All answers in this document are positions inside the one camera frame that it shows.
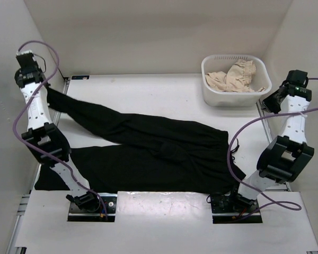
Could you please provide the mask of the black trousers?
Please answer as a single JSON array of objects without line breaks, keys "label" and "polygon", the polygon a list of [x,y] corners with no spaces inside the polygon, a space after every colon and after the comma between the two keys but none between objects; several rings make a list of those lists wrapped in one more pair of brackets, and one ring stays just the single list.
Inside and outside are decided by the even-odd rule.
[{"label": "black trousers", "polygon": [[245,178],[228,150],[228,132],[161,116],[120,113],[47,90],[65,113],[109,146],[71,149],[71,160],[97,192],[225,194]]}]

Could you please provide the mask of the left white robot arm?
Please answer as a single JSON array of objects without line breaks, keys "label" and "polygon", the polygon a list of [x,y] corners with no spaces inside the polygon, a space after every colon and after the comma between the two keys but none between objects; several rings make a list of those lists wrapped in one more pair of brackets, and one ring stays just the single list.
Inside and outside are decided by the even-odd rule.
[{"label": "left white robot arm", "polygon": [[80,210],[96,212],[101,208],[100,198],[88,191],[88,188],[78,182],[73,170],[63,163],[73,167],[70,158],[71,148],[65,136],[52,122],[48,103],[47,88],[42,86],[37,93],[34,91],[45,80],[40,68],[22,69],[16,71],[14,79],[22,92],[25,102],[31,102],[27,109],[28,127],[21,138],[46,153],[58,158],[53,160],[39,151],[29,148],[36,160],[41,164],[40,175],[35,189],[46,191],[71,191],[66,198]]}]

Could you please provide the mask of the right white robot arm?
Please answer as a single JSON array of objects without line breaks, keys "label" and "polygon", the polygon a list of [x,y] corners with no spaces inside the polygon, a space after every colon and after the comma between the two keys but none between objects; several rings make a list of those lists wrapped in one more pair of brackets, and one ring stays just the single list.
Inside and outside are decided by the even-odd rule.
[{"label": "right white robot arm", "polygon": [[232,211],[252,206],[269,187],[293,182],[314,156],[314,148],[305,137],[305,112],[312,100],[307,84],[306,72],[291,70],[278,90],[262,101],[271,116],[283,116],[283,131],[264,149],[256,171],[228,197]]}]

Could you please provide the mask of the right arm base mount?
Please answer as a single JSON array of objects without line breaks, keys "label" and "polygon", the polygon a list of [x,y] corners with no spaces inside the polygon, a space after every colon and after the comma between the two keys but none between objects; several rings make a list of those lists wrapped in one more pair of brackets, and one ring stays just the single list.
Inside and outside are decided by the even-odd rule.
[{"label": "right arm base mount", "polygon": [[213,224],[257,224],[262,217],[257,201],[252,204],[237,201],[231,194],[210,194],[206,202],[211,206]]}]

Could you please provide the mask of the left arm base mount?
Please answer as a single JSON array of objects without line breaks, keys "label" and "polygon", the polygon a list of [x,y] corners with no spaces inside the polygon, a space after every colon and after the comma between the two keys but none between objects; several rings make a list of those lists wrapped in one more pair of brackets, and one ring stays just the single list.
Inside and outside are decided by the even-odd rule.
[{"label": "left arm base mount", "polygon": [[103,203],[96,195],[87,192],[80,197],[66,195],[70,201],[68,222],[114,222],[116,218],[117,194],[99,193]]}]

